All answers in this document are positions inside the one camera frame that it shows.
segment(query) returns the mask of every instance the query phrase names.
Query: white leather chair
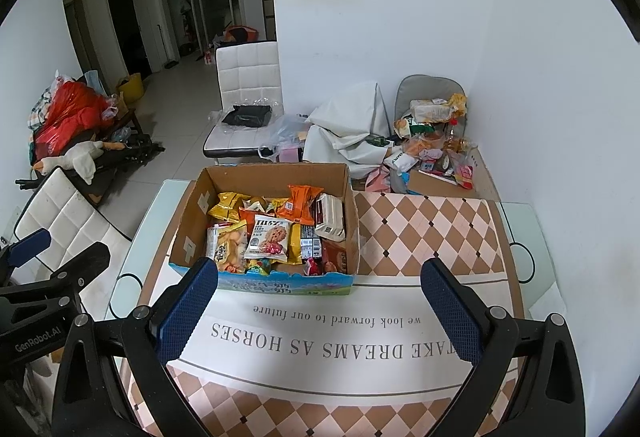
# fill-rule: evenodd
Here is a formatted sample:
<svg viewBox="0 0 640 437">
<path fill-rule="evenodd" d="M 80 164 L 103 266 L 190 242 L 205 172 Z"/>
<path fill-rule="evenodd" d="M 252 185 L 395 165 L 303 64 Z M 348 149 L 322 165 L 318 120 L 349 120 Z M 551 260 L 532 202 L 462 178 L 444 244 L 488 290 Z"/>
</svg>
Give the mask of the white leather chair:
<svg viewBox="0 0 640 437">
<path fill-rule="evenodd" d="M 38 255 L 49 270 L 43 279 L 92 243 L 107 245 L 111 253 L 109 268 L 80 293 L 87 312 L 94 319 L 103 319 L 131 240 L 71 184 L 62 168 L 53 170 L 33 194 L 15 224 L 14 235 L 22 240 L 41 227 L 51 234 L 49 249 Z"/>
<path fill-rule="evenodd" d="M 216 51 L 218 81 L 223 113 L 234 105 L 271 102 L 272 118 L 284 113 L 277 42 L 245 43 Z M 204 143 L 206 157 L 258 156 L 263 145 L 263 128 L 233 128 L 216 125 Z"/>
</svg>

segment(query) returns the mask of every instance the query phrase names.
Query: blue gripper pad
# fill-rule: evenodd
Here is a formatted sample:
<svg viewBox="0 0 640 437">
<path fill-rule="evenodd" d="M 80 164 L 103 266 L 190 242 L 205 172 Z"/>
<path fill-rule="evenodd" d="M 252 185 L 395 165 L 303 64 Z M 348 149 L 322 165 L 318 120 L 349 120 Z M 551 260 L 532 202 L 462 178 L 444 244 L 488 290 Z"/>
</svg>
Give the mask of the blue gripper pad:
<svg viewBox="0 0 640 437">
<path fill-rule="evenodd" d="M 158 327 L 156 356 L 163 366 L 180 357 L 217 287 L 218 268 L 207 258 Z"/>
<path fill-rule="evenodd" d="M 422 265 L 420 285 L 458 357 L 475 367 L 482 358 L 480 327 L 430 260 Z"/>
<path fill-rule="evenodd" d="M 10 267 L 20 267 L 31 258 L 37 257 L 50 245 L 51 235 L 44 227 L 41 227 L 38 231 L 34 231 L 31 235 L 11 245 L 7 263 Z"/>
</svg>

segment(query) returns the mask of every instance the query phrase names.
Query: orange snack bag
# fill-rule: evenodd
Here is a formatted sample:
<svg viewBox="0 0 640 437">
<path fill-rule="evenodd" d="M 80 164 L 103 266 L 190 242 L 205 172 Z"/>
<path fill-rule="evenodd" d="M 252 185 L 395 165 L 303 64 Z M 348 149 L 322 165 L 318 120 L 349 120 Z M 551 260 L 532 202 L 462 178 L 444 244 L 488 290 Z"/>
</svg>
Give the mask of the orange snack bag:
<svg viewBox="0 0 640 437">
<path fill-rule="evenodd" d="M 314 226 L 316 221 L 309 210 L 309 206 L 324 188 L 290 184 L 289 189 L 291 190 L 291 197 L 278 208 L 276 215 L 306 226 Z"/>
<path fill-rule="evenodd" d="M 275 214 L 273 212 L 261 213 L 261 212 L 254 212 L 252 210 L 247 210 L 245 208 L 239 208 L 238 212 L 240 215 L 240 220 L 246 221 L 246 230 L 248 233 L 252 233 L 252 231 L 254 230 L 256 215 L 266 215 L 268 217 L 275 217 Z"/>
</svg>

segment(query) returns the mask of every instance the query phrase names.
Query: quilted chair back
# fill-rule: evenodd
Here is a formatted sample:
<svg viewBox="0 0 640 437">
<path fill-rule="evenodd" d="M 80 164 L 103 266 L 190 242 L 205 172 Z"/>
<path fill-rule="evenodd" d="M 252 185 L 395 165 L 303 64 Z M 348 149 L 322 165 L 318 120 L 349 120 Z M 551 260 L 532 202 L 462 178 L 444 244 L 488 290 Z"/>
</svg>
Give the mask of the quilted chair back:
<svg viewBox="0 0 640 437">
<path fill-rule="evenodd" d="M 274 114 L 284 113 L 277 42 L 221 47 L 216 51 L 222 109 L 269 98 Z"/>
<path fill-rule="evenodd" d="M 38 259 L 51 271 L 94 242 L 107 245 L 111 253 L 109 268 L 80 293 L 89 314 L 94 319 L 103 319 L 131 241 L 84 198 L 62 168 L 53 170 L 34 193 L 15 225 L 14 234 L 22 240 L 41 227 L 49 230 L 51 245 Z"/>
</svg>

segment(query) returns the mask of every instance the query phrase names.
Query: pile of snacks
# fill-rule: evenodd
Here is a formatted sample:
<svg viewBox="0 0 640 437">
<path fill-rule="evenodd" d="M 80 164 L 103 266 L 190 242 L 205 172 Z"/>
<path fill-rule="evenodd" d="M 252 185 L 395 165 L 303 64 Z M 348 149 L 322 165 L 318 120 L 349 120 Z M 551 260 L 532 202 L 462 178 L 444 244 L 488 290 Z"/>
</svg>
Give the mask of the pile of snacks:
<svg viewBox="0 0 640 437">
<path fill-rule="evenodd" d="M 385 165 L 398 175 L 419 165 L 421 172 L 472 189 L 473 167 L 467 160 L 472 145 L 458 125 L 458 118 L 466 115 L 466 97 L 414 100 L 410 106 L 410 113 L 394 123 L 401 144 Z"/>
<path fill-rule="evenodd" d="M 219 271 L 347 273 L 342 201 L 314 186 L 289 185 L 289 190 L 288 198 L 218 195 L 209 210 L 206 257 Z"/>
</svg>

